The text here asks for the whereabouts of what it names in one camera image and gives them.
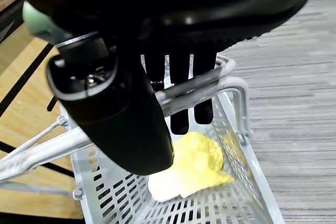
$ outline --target white plastic basket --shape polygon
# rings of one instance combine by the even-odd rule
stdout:
[[[235,111],[230,99],[221,93],[212,101],[213,122],[197,124],[193,109],[189,109],[189,131],[219,143],[223,170],[235,178],[234,183],[160,203],[152,199],[146,177],[130,174],[91,146],[71,155],[86,223],[284,223],[250,144],[242,146],[235,134]],[[169,126],[170,119],[166,118],[166,122]],[[173,141],[181,137],[172,134]]]

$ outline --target yellow sponge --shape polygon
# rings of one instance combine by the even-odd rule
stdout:
[[[173,165],[149,176],[148,188],[153,199],[163,202],[179,195],[185,198],[201,189],[234,181],[221,171],[223,154],[215,141],[190,132],[173,145]]]

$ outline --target gray carpet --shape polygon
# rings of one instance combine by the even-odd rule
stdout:
[[[251,90],[251,141],[286,223],[336,223],[336,0],[224,53]]]

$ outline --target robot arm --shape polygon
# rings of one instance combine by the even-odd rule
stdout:
[[[107,156],[132,173],[147,175],[173,162],[171,137],[164,120],[165,102],[173,113],[190,107],[180,107],[181,97],[167,94],[193,95],[195,104],[206,101],[195,108],[199,111],[195,115],[205,118],[199,120],[201,123],[211,122],[212,105],[207,100],[218,89],[240,87],[235,98],[247,106],[243,83],[233,85],[232,79],[206,73],[214,68],[216,53],[269,32],[307,0],[28,1],[31,5],[25,5],[24,19],[29,30],[60,52],[47,67],[55,96]],[[173,56],[171,68],[175,74],[171,77],[179,85],[158,91],[155,96],[151,84],[162,82],[162,61],[146,63],[148,73],[159,72],[151,74],[149,81],[140,62],[140,55],[149,53],[154,55],[152,59],[155,55]],[[185,74],[176,75],[179,71],[188,73],[188,67],[180,66],[190,54],[194,54],[193,74],[204,85],[197,86],[197,92],[186,85],[199,83],[184,83]],[[206,87],[211,95],[198,93],[206,92]],[[247,134],[248,114],[241,118],[238,125]]]

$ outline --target basket mesh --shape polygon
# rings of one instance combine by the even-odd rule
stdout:
[[[166,202],[151,198],[147,178],[129,174],[110,161],[95,146],[80,152],[91,172],[92,186],[85,194],[94,191],[90,205],[96,204],[101,221],[94,223],[144,223],[144,224],[257,224],[263,200],[248,168],[238,139],[227,127],[219,100],[214,98],[214,120],[211,125],[197,126],[198,131],[216,140],[223,149],[224,170],[236,181],[228,185],[201,190],[185,199],[177,197]],[[196,123],[191,120],[190,128]]]

